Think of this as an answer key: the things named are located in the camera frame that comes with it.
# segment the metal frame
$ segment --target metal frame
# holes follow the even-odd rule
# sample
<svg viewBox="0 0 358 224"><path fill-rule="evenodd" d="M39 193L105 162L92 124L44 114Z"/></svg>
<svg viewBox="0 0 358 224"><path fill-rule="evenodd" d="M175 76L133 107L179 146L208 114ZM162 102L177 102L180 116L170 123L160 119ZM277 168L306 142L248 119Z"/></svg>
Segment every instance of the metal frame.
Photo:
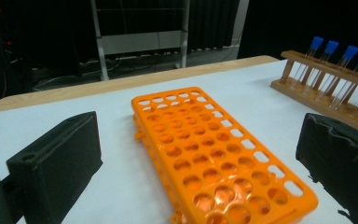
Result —
<svg viewBox="0 0 358 224"><path fill-rule="evenodd" d="M151 49L180 48L182 57L178 67L186 67L190 0L184 0L184 11L181 31L155 32L131 35L101 35L100 23L98 21L98 11L101 11L103 9L97 8L95 0L90 1L92 17L94 20L95 37L97 40L98 54L102 69L102 81L109 80L105 62L105 54L135 52ZM134 43L139 43L141 41L142 43L147 43L147 45L134 45Z"/></svg>

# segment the blue cap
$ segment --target blue cap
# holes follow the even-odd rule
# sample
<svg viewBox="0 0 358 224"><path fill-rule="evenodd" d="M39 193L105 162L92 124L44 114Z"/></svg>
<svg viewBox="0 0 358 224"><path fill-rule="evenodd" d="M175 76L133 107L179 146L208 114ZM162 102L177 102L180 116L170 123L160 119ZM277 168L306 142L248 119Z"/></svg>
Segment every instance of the blue cap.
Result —
<svg viewBox="0 0 358 224"><path fill-rule="evenodd" d="M344 56L342 56L342 58L346 60L350 60L357 53L357 51L358 48L356 46L349 45L347 47L347 50L345 50Z"/></svg>
<svg viewBox="0 0 358 224"><path fill-rule="evenodd" d="M326 54L332 54L334 52L334 50L336 50L338 46L338 42L337 41L334 41L334 40L330 40L328 43L327 43L327 46L324 50L324 53Z"/></svg>
<svg viewBox="0 0 358 224"><path fill-rule="evenodd" d="M317 49L317 48L319 48L319 46L321 46L322 42L324 42L323 38L321 38L319 36L315 36L315 37L313 37L312 43L310 44L310 48Z"/></svg>

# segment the wooden table edge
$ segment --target wooden table edge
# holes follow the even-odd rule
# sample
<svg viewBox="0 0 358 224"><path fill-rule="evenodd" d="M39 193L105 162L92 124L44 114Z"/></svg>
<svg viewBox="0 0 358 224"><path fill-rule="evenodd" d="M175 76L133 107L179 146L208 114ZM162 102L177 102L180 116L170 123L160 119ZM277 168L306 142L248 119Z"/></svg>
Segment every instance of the wooden table edge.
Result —
<svg viewBox="0 0 358 224"><path fill-rule="evenodd" d="M42 105L62 100L75 99L88 95L125 90L163 81L170 81L185 77L195 77L210 73L223 72L232 69L259 65L263 63L273 63L277 61L279 60L276 58L262 55L222 63L210 63L205 65L169 70L153 74L145 74L134 77L116 78L108 81L93 82L48 91L37 91L19 95L12 95L0 100L0 111L26 107L30 105Z"/></svg>

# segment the white tabletop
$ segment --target white tabletop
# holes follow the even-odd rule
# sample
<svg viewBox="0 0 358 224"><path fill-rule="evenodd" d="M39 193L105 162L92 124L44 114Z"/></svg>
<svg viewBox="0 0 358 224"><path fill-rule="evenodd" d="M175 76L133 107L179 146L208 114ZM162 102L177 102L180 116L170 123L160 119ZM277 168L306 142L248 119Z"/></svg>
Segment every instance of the white tabletop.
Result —
<svg viewBox="0 0 358 224"><path fill-rule="evenodd" d="M63 223L169 223L173 210L141 142L134 140L131 99L158 91L197 86L272 151L317 194L317 209L301 223L351 223L344 210L296 160L296 144L308 107L273 90L286 61L178 79L124 91L0 112L0 178L6 160L74 115L96 111L103 166Z"/></svg>

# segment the orange test tube rack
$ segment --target orange test tube rack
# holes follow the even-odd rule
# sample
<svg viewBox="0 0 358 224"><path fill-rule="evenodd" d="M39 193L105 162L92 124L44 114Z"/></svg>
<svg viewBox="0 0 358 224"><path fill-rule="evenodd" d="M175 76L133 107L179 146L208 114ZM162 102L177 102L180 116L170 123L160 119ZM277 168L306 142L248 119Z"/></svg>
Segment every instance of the orange test tube rack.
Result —
<svg viewBox="0 0 358 224"><path fill-rule="evenodd" d="M313 191L200 88L131 105L171 223L295 223L316 208Z"/></svg>

